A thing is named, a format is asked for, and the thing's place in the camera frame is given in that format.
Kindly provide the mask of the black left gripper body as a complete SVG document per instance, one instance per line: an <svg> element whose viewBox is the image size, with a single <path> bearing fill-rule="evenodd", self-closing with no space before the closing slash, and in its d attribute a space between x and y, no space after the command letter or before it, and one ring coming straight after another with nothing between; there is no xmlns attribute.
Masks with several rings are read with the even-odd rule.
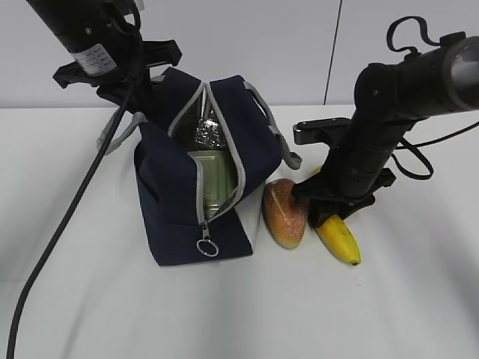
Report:
<svg viewBox="0 0 479 359"><path fill-rule="evenodd" d="M128 52L131 52L132 50L139 51L143 42L144 40L135 41ZM139 63L135 63L130 67L129 72L123 81L108 83L93 88L97 89L98 97L113 102L116 105L121 105L126 100L128 88L131 84L134 85L133 91L136 89L148 89L155 93L156 90L156 86L153 84L150 77L150 68L143 68Z"/></svg>

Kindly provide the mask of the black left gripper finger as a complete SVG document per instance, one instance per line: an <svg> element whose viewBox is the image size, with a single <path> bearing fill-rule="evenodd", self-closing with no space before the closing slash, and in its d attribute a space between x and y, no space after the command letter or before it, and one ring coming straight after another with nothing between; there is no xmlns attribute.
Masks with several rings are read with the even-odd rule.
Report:
<svg viewBox="0 0 479 359"><path fill-rule="evenodd" d="M158 123L160 119L160 106L153 91L136 89L131 95L127 109L129 112L142 112L151 123Z"/></svg>

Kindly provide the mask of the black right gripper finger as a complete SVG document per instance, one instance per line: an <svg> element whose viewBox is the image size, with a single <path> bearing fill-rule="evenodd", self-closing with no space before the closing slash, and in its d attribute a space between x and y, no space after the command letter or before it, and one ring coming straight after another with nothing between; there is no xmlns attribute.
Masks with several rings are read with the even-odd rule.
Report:
<svg viewBox="0 0 479 359"><path fill-rule="evenodd" d="M291 189L291 195L294 198L295 204L308 203L310 198L309 190L309 185L304 183L295 184Z"/></svg>
<svg viewBox="0 0 479 359"><path fill-rule="evenodd" d="M313 228L319 228L333 215L344 215L351 205L348 203L311 201L309 203L308 223Z"/></svg>

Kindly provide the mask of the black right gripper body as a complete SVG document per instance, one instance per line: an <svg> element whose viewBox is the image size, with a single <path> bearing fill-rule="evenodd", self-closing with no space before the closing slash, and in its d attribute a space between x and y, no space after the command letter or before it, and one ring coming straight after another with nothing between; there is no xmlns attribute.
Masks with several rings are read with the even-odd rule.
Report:
<svg viewBox="0 0 479 359"><path fill-rule="evenodd" d="M309 185L310 188L308 192L310 195L308 201L308 212L310 200L348 203L351 205L350 209L344 215L340 216L342 219L346 219L360 209L374 205L376 202L374 192L380 188L390 187L395 180L396 176L393 175L392 171L389 168L384 168L381 170L379 177L373 182L372 187L366 192L366 194L357 198L345 197L328 187L326 185L325 176L322 173L318 173L312 176L312 178L301 183Z"/></svg>

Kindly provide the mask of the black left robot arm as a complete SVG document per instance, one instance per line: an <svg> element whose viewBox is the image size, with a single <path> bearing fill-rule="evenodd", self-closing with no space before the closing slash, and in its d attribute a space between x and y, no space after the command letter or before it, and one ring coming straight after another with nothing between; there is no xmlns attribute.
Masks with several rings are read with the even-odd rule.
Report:
<svg viewBox="0 0 479 359"><path fill-rule="evenodd" d="M182 52L175 40L143 39L135 1L42 0L29 5L73 57L53 75L61 88L87 84L98 97L157 120L150 70L178 65Z"/></svg>

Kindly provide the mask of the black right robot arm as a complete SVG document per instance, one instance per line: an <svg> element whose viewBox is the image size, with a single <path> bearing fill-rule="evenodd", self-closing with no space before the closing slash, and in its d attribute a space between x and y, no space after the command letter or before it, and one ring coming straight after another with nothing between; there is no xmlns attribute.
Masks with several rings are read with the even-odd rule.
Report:
<svg viewBox="0 0 479 359"><path fill-rule="evenodd" d="M294 185L292 194L308 200L308 221L320 227L338 215L345 219L375 202L374 192L393 184L385 166L404 138L422 120L478 109L478 37L445 35L439 48L405 57L399 64L369 64L355 85L355 112L297 123L296 144L323 143L329 153L320 172Z"/></svg>

